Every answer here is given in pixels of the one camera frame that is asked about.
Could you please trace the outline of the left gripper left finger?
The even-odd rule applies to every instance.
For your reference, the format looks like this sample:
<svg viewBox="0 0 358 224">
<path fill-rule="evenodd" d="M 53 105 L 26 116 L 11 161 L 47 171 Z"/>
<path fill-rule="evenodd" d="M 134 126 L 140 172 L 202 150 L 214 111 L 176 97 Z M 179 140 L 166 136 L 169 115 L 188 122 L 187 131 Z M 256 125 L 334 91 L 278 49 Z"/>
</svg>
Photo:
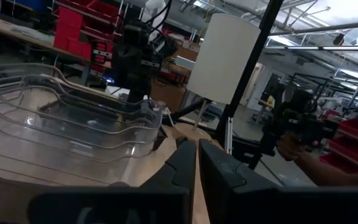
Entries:
<svg viewBox="0 0 358 224">
<path fill-rule="evenodd" d="M 182 141 L 139 187 L 54 187 L 33 198 L 30 224 L 190 224 L 196 144 Z"/>
</svg>

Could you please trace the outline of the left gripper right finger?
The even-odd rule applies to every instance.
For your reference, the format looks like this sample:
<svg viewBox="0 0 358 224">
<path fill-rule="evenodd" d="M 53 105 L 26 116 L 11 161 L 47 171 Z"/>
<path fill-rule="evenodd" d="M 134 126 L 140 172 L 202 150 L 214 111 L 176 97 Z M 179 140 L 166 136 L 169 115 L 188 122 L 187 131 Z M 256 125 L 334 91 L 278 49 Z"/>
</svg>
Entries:
<svg viewBox="0 0 358 224">
<path fill-rule="evenodd" d="M 281 187 L 199 141 L 211 224 L 358 224 L 358 187 Z"/>
</svg>

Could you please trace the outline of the clear plastic bin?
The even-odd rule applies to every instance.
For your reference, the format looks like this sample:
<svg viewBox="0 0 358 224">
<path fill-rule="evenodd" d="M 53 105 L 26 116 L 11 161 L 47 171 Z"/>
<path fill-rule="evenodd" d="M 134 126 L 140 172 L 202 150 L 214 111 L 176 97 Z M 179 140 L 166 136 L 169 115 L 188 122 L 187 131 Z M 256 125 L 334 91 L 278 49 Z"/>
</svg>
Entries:
<svg viewBox="0 0 358 224">
<path fill-rule="evenodd" d="M 127 180 L 131 158 L 143 158 L 153 144 L 93 149 L 0 118 L 0 177 L 44 185 L 109 185 Z"/>
<path fill-rule="evenodd" d="M 70 96 L 120 114 L 118 119 L 69 118 L 40 113 L 57 96 Z M 56 67 L 41 63 L 0 65 L 0 118 L 102 149 L 127 143 L 150 143 L 161 127 L 162 108 L 153 100 L 128 103 L 69 82 Z"/>
<path fill-rule="evenodd" d="M 0 150 L 70 153 L 98 162 L 144 157 L 154 147 L 160 112 L 148 103 L 118 113 L 39 86 L 0 92 Z"/>
</svg>

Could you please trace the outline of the person's forearm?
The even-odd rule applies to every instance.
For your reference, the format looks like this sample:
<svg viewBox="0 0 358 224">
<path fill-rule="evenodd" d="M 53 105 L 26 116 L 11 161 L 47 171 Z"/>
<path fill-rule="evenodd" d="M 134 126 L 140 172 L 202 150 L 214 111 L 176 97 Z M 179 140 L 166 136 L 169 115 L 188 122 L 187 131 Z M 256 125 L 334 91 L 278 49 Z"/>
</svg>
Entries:
<svg viewBox="0 0 358 224">
<path fill-rule="evenodd" d="M 307 152 L 297 152 L 293 161 L 318 186 L 358 186 L 358 174 L 347 174 Z"/>
</svg>

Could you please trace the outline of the red shelf bin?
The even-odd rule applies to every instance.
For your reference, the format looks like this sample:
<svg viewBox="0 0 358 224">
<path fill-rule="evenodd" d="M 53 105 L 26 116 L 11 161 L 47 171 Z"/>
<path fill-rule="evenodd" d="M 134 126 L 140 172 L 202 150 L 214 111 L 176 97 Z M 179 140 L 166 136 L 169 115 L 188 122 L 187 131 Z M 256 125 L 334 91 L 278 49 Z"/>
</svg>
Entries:
<svg viewBox="0 0 358 224">
<path fill-rule="evenodd" d="M 113 5 L 110 5 L 100 0 L 93 0 L 87 6 L 86 10 L 89 14 L 96 16 L 100 19 L 112 22 L 115 20 L 119 13 L 119 8 Z"/>
<path fill-rule="evenodd" d="M 87 5 L 93 2 L 93 0 L 57 0 L 57 2 L 85 11 L 87 9 Z"/>
</svg>

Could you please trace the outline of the white plastic cover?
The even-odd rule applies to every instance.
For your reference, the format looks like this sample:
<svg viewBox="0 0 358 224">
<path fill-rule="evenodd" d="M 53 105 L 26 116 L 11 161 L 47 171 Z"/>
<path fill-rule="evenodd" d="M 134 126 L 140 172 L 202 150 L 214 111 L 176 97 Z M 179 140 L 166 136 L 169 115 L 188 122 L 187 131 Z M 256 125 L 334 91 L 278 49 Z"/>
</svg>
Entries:
<svg viewBox="0 0 358 224">
<path fill-rule="evenodd" d="M 165 0 L 147 0 L 144 6 L 142 21 L 147 22 L 155 17 L 155 19 L 152 20 L 153 23 L 161 22 L 165 16 L 165 12 L 162 12 L 159 16 L 157 16 L 157 14 L 162 11 L 166 5 Z"/>
</svg>

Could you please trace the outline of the white box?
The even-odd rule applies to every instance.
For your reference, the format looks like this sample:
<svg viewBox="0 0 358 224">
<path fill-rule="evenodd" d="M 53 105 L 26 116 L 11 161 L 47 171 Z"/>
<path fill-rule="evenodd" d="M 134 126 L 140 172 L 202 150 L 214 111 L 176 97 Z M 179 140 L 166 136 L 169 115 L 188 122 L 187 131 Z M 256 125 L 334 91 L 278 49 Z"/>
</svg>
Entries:
<svg viewBox="0 0 358 224">
<path fill-rule="evenodd" d="M 189 69 L 189 70 L 193 70 L 195 62 L 192 61 L 192 60 L 189 60 L 187 58 L 184 58 L 184 57 L 181 57 L 181 56 L 177 55 L 176 58 L 175 58 L 175 64 L 180 66 L 180 67 L 183 67 L 183 68 L 186 68 L 186 69 Z"/>
</svg>

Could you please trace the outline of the large cardboard box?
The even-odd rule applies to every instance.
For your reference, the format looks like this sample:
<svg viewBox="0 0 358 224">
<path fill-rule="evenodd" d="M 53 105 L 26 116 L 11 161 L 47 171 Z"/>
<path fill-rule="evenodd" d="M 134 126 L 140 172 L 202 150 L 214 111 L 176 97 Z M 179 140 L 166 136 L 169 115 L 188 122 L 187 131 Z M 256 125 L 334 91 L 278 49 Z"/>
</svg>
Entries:
<svg viewBox="0 0 358 224">
<path fill-rule="evenodd" d="M 180 109 L 185 93 L 186 90 L 181 86 L 171 85 L 156 79 L 151 82 L 151 99 L 164 102 L 171 112 Z"/>
</svg>

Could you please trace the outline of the small red storage bin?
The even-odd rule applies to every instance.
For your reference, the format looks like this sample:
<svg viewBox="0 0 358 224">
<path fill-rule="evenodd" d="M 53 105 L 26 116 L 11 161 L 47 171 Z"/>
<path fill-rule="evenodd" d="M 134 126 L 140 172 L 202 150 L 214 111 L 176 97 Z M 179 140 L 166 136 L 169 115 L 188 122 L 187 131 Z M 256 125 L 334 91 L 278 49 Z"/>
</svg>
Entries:
<svg viewBox="0 0 358 224">
<path fill-rule="evenodd" d="M 69 38 L 67 50 L 72 54 L 91 60 L 92 46 L 89 43 Z"/>
</svg>

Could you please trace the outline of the white light bar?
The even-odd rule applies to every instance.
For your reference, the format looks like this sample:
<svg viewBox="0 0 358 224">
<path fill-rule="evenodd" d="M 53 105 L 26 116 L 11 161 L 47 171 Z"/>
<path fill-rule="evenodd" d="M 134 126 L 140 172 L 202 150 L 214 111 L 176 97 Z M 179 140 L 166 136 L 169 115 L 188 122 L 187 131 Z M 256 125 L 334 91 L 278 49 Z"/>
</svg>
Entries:
<svg viewBox="0 0 358 224">
<path fill-rule="evenodd" d="M 225 142 L 224 149 L 228 154 L 232 154 L 232 139 L 233 139 L 233 129 L 232 129 L 233 119 L 228 117 L 226 122 L 225 129 Z"/>
</svg>

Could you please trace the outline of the round wooden lamp base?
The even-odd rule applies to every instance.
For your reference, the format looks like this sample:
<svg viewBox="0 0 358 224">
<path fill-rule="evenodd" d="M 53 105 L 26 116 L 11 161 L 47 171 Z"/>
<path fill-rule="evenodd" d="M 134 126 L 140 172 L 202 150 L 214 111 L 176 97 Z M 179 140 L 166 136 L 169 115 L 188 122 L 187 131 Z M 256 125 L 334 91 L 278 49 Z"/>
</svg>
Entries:
<svg viewBox="0 0 358 224">
<path fill-rule="evenodd" d="M 208 141 L 212 140 L 212 137 L 203 129 L 196 128 L 193 125 L 186 123 L 177 123 L 174 125 L 173 137 L 186 137 L 189 140 L 195 141 L 198 143 L 200 139 L 205 139 Z"/>
</svg>

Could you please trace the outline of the person's hand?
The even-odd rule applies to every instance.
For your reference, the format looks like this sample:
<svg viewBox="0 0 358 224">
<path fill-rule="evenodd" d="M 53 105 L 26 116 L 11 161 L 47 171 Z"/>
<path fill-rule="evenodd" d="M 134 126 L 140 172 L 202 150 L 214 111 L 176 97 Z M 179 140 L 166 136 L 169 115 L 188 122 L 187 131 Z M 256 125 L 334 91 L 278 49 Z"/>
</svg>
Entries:
<svg viewBox="0 0 358 224">
<path fill-rule="evenodd" d="M 287 132 L 280 137 L 277 150 L 286 161 L 293 161 L 297 165 L 316 163 L 318 160 L 314 158 L 308 151 L 311 146 L 302 144 L 295 133 Z"/>
</svg>

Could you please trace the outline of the thin metal lamp pole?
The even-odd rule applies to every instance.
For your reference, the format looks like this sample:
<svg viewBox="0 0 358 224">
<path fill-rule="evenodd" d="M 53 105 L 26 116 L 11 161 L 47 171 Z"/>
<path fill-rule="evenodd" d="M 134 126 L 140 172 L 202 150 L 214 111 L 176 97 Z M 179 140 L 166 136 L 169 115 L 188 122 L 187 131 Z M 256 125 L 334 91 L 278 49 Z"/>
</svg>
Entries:
<svg viewBox="0 0 358 224">
<path fill-rule="evenodd" d="M 197 119 L 194 123 L 194 126 L 192 128 L 193 131 L 196 131 L 197 128 L 198 128 L 198 124 L 199 122 L 201 121 L 201 117 L 202 117 L 202 114 L 204 113 L 204 110 L 206 109 L 207 107 L 207 104 L 208 104 L 208 100 L 206 98 L 203 99 L 203 104 L 201 105 L 201 108 L 199 110 L 199 113 L 198 113 L 198 116 L 197 116 Z"/>
</svg>

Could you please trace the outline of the white cylindrical lamp shade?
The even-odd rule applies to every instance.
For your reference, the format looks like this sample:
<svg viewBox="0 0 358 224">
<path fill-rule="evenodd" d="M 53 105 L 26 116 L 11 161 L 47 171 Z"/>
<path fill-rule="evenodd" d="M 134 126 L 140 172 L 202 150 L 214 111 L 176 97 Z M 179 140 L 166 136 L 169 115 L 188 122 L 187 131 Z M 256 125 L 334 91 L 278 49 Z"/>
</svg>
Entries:
<svg viewBox="0 0 358 224">
<path fill-rule="evenodd" d="M 229 14 L 213 14 L 191 71 L 187 90 L 228 105 L 254 45 L 258 26 Z"/>
</svg>

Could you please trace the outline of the pale door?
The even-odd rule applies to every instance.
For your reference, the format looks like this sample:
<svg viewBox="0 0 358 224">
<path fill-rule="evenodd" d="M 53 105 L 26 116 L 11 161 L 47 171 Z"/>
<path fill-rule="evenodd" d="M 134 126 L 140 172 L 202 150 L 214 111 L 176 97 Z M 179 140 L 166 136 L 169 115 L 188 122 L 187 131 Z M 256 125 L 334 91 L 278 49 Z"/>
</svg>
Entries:
<svg viewBox="0 0 358 224">
<path fill-rule="evenodd" d="M 250 79 L 247 83 L 247 86 L 244 90 L 243 96 L 240 100 L 240 104 L 242 106 L 248 105 L 250 98 L 252 96 L 252 93 L 255 90 L 256 83 L 260 77 L 260 74 L 263 72 L 264 67 L 265 67 L 265 65 L 263 65 L 262 63 L 259 63 L 259 62 L 256 63 L 254 70 L 250 76 Z"/>
</svg>

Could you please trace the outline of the blue storage bin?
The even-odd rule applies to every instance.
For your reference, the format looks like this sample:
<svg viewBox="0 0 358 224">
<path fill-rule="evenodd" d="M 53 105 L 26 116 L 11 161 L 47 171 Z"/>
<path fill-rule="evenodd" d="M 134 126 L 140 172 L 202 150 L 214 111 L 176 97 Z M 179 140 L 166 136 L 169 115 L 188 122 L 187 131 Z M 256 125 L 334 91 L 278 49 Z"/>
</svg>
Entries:
<svg viewBox="0 0 358 224">
<path fill-rule="evenodd" d="M 16 3 L 29 7 L 37 12 L 45 12 L 47 5 L 45 0 L 14 0 Z"/>
</svg>

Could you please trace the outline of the red bins on cart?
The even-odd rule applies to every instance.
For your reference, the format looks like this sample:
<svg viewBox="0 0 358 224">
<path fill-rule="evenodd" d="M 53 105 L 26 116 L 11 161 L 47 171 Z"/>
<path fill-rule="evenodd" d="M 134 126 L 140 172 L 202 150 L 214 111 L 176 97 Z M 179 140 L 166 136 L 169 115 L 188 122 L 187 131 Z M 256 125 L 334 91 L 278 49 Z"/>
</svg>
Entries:
<svg viewBox="0 0 358 224">
<path fill-rule="evenodd" d="M 358 118 L 345 121 L 327 119 L 328 153 L 320 161 L 341 169 L 348 174 L 358 174 Z"/>
</svg>

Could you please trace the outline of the ceiling light tube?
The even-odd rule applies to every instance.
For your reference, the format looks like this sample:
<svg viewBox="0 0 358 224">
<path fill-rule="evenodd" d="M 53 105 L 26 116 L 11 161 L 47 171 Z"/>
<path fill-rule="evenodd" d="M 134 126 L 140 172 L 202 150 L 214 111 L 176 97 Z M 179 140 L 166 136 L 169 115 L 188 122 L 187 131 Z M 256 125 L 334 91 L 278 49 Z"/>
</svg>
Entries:
<svg viewBox="0 0 358 224">
<path fill-rule="evenodd" d="M 266 47 L 267 50 L 325 50 L 325 51 L 358 51 L 358 45 L 346 45 L 346 46 L 279 46 L 279 47 Z"/>
</svg>

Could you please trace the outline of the black aluminium table frame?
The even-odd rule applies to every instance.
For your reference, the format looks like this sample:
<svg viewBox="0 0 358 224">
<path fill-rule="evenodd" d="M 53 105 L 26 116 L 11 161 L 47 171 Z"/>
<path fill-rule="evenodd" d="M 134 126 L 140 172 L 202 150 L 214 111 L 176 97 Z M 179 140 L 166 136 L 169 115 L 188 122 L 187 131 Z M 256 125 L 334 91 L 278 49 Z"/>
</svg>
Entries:
<svg viewBox="0 0 358 224">
<path fill-rule="evenodd" d="M 224 134 L 219 133 L 216 128 L 211 128 L 210 124 L 218 124 L 223 110 L 216 104 L 208 105 L 201 115 L 201 122 L 198 127 L 208 133 L 212 139 L 217 140 L 220 145 L 224 145 Z M 263 151 L 260 149 L 259 141 L 262 138 L 262 127 L 251 121 L 251 116 L 255 115 L 254 110 L 240 106 L 233 117 L 233 137 L 232 155 L 239 161 L 249 165 L 250 169 L 255 169 L 262 156 L 275 155 L 274 150 Z"/>
</svg>

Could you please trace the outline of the black vertical frame post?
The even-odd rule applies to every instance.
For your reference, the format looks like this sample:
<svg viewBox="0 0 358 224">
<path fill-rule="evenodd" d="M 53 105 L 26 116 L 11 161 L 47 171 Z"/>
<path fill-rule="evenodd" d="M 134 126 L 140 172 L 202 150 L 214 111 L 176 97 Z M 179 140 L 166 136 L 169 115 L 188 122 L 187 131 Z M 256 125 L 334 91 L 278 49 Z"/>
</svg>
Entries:
<svg viewBox="0 0 358 224">
<path fill-rule="evenodd" d="M 264 48 L 264 44 L 267 40 L 271 28 L 273 27 L 273 23 L 275 22 L 283 2 L 284 0 L 270 0 L 267 5 L 267 9 L 264 12 L 264 16 L 259 24 L 260 34 L 252 48 L 250 57 L 244 67 L 241 78 L 237 83 L 237 88 L 234 92 L 234 96 L 231 99 L 231 103 L 226 105 L 215 130 L 215 140 L 217 140 L 220 145 L 222 145 L 222 147 L 224 147 L 226 143 L 226 124 L 228 118 L 233 118 L 236 109 L 239 106 L 239 102 L 242 98 L 244 90 L 246 89 L 248 81 L 250 80 L 250 76 L 252 75 L 254 67 L 260 57 L 262 49 Z"/>
</svg>

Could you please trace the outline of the black cage frame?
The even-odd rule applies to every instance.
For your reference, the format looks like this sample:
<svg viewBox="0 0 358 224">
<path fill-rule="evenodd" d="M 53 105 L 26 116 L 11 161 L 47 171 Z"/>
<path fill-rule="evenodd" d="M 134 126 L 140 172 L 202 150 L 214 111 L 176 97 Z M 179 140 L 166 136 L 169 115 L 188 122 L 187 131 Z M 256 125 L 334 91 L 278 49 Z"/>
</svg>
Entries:
<svg viewBox="0 0 358 224">
<path fill-rule="evenodd" d="M 321 114 L 329 116 L 336 112 L 343 119 L 358 113 L 358 79 L 345 75 L 318 77 L 294 73 L 289 82 L 308 90 L 317 101 Z"/>
</svg>

